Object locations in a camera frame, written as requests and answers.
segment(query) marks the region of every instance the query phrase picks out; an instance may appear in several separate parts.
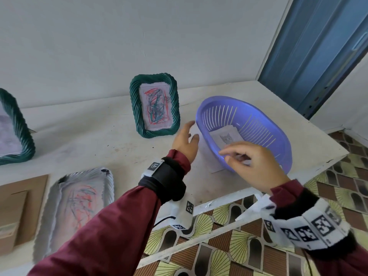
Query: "photo frame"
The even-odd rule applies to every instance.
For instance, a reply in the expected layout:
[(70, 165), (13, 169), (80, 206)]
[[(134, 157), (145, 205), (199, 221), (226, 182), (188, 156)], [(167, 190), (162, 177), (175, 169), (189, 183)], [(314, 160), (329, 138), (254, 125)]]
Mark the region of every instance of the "photo frame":
[(36, 151), (16, 99), (0, 88), (0, 165), (31, 159)]
[(180, 126), (176, 80), (167, 73), (137, 75), (130, 83), (136, 130), (144, 138), (173, 135)]

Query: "plastic basket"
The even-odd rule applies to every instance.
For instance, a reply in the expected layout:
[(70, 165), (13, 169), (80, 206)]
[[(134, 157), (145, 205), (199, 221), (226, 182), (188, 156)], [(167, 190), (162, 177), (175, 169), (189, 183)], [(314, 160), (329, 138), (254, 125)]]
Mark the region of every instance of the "plastic basket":
[(292, 168), (292, 148), (286, 134), (255, 106), (226, 96), (205, 99), (197, 110), (196, 122), (207, 145), (221, 165), (233, 171), (218, 154), (220, 148), (209, 132), (233, 125), (245, 141), (268, 148), (287, 174)]

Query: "left hand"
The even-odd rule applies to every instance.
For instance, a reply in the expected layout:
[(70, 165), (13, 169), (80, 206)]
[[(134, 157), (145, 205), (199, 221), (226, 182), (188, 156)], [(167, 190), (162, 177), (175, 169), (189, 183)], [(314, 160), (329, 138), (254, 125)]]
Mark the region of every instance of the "left hand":
[(176, 135), (172, 144), (172, 149), (178, 150), (183, 153), (189, 160), (190, 163), (194, 161), (198, 152), (198, 142), (200, 141), (199, 134), (195, 134), (192, 140), (189, 142), (191, 134), (189, 130), (191, 126), (195, 124), (195, 121), (189, 121), (184, 124), (184, 127)]

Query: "green twisted frame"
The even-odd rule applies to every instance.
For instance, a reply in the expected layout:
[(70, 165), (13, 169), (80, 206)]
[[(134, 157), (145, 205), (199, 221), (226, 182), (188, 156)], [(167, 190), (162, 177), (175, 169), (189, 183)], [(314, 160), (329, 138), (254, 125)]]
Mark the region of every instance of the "green twisted frame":
[[(155, 82), (165, 82), (170, 85), (170, 98), (171, 98), (171, 113), (173, 124), (170, 129), (161, 129), (156, 131), (149, 131), (145, 129), (142, 102), (140, 101), (139, 87), (143, 83), (151, 84)], [(154, 138), (155, 136), (173, 135), (180, 126), (180, 113), (179, 113), (179, 96), (176, 80), (167, 73), (155, 74), (155, 75), (137, 75), (130, 83), (130, 99), (132, 102), (133, 115), (136, 121), (137, 132), (144, 138)]]
[(16, 99), (6, 90), (0, 88), (0, 103), (13, 121), (14, 132), (22, 144), (20, 154), (0, 157), (0, 165), (28, 161), (34, 156), (36, 148)]

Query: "cable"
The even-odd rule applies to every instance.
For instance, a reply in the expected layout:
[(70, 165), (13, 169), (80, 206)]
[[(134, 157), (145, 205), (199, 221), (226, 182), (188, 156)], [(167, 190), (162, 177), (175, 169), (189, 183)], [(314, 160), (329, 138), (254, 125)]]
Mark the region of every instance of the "cable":
[(308, 267), (309, 267), (310, 276), (313, 276), (311, 264), (309, 263), (308, 257), (306, 255), (306, 251), (304, 249), (302, 249), (301, 251), (303, 252), (304, 257), (306, 258), (306, 263), (308, 264)]
[(161, 223), (162, 221), (165, 221), (166, 219), (170, 219), (170, 218), (171, 218), (171, 219), (174, 219), (174, 220), (176, 219), (176, 217), (174, 217), (174, 216), (169, 216), (169, 217), (163, 218), (161, 221), (157, 222), (157, 223), (154, 225), (154, 227), (155, 227), (155, 226), (157, 226), (157, 225), (158, 225), (159, 223)]

